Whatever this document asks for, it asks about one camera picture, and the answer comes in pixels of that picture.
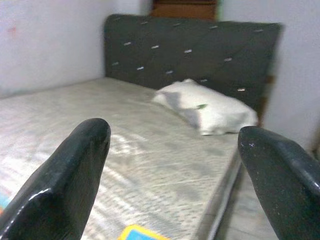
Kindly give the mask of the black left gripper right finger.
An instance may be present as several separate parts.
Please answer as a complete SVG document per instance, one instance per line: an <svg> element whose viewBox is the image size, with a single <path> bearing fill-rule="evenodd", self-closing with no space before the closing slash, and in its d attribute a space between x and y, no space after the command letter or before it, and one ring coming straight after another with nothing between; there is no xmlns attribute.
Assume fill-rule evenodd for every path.
<svg viewBox="0 0 320 240"><path fill-rule="evenodd" d="M320 162L272 131L243 127L238 151L279 240L320 240Z"/></svg>

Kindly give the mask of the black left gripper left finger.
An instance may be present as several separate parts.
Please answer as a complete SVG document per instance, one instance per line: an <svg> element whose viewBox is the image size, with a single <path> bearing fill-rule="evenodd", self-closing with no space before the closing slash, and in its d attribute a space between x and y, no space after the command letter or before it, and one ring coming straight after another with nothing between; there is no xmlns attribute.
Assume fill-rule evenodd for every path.
<svg viewBox="0 0 320 240"><path fill-rule="evenodd" d="M108 156L111 127L81 122L0 215L0 240L81 240Z"/></svg>

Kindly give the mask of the blue yellow-edged picture book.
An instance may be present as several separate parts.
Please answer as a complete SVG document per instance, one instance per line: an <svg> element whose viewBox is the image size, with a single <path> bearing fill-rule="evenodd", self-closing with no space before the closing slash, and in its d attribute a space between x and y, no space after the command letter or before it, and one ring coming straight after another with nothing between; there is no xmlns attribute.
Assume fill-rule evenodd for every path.
<svg viewBox="0 0 320 240"><path fill-rule="evenodd" d="M152 230L137 224L128 225L121 232L117 240L170 240Z"/></svg>

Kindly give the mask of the teal blanket with colourful hearts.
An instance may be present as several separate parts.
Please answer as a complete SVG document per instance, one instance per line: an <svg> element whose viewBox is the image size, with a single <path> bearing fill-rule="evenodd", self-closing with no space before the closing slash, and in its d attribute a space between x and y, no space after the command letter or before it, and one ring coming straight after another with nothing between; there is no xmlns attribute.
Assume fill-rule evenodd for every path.
<svg viewBox="0 0 320 240"><path fill-rule="evenodd" d="M10 198L6 193L0 191L0 215L10 202Z"/></svg>

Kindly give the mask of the grey quilted mattress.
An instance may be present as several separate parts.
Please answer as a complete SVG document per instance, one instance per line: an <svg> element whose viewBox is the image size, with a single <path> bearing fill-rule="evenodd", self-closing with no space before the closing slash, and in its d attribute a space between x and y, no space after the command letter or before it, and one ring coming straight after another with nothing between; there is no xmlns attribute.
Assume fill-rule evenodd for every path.
<svg viewBox="0 0 320 240"><path fill-rule="evenodd" d="M198 240L212 199L237 167L238 136L201 136L152 103L154 94L103 78L0 99L0 192L11 201L77 125L102 118L110 149L81 240L116 240L134 224Z"/></svg>

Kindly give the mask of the white pillow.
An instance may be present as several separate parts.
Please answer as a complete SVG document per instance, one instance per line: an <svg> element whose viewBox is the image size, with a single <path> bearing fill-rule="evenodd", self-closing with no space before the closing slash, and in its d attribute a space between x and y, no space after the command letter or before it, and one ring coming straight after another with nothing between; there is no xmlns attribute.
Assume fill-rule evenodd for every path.
<svg viewBox="0 0 320 240"><path fill-rule="evenodd" d="M202 136L237 134L259 121L257 112L242 101L190 78L159 89L152 101L184 118Z"/></svg>

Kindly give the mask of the dark tufted headboard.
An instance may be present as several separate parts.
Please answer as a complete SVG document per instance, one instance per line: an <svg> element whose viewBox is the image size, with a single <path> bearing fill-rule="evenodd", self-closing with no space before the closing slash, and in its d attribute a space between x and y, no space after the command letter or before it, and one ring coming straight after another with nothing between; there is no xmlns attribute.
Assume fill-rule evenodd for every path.
<svg viewBox="0 0 320 240"><path fill-rule="evenodd" d="M104 22L105 75L151 89L192 79L262 109L279 23L112 14Z"/></svg>

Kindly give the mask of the brown wooden panel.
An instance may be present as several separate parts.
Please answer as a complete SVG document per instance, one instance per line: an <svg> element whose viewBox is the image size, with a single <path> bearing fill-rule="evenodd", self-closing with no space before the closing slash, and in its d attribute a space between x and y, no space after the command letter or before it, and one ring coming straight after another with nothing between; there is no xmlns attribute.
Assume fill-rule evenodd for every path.
<svg viewBox="0 0 320 240"><path fill-rule="evenodd" d="M150 16L215 20L219 0L152 0Z"/></svg>

